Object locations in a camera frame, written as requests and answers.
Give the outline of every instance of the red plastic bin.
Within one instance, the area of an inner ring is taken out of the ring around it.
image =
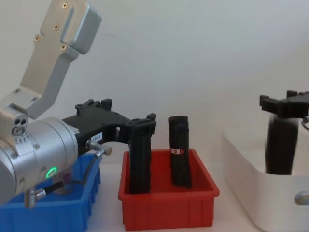
[[[119,199],[127,231],[209,227],[219,189],[195,150],[190,149],[192,188],[171,184],[169,150],[153,150],[149,194],[129,194],[129,153],[125,152]]]

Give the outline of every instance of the white wall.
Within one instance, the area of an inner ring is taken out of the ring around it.
[[[1,98],[19,84],[49,3],[1,1]],[[168,117],[188,115],[190,146],[213,160],[222,130],[267,123],[260,94],[309,90],[307,0],[92,3],[103,15],[93,47],[71,65],[43,117],[74,114],[82,95],[112,98],[113,110],[129,118],[157,113],[153,148],[166,148]],[[105,160],[121,161],[126,146],[113,147]]]

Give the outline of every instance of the white table surface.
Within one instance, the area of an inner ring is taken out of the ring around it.
[[[220,196],[215,199],[213,226],[209,228],[156,230],[156,232],[261,232],[248,218],[226,184],[219,163],[205,164]],[[121,164],[101,164],[101,185],[93,205],[92,216],[88,221],[87,232],[122,232],[122,206],[118,200]]]

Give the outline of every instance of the silver robot arm segment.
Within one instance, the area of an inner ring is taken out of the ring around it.
[[[101,20],[84,0],[52,0],[20,86],[0,101],[0,203],[75,163],[77,141],[66,123],[28,125],[28,117],[54,104],[70,63],[89,51]]]

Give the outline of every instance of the blue plastic bin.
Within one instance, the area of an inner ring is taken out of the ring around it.
[[[92,158],[93,154],[85,154],[77,159],[73,166],[74,179],[83,179]],[[0,206],[0,232],[84,232],[101,183],[99,164],[100,159],[95,162],[85,188],[76,184],[72,194],[50,194],[32,209],[24,207],[24,195],[21,194]],[[51,183],[52,180],[47,180],[37,189]]]

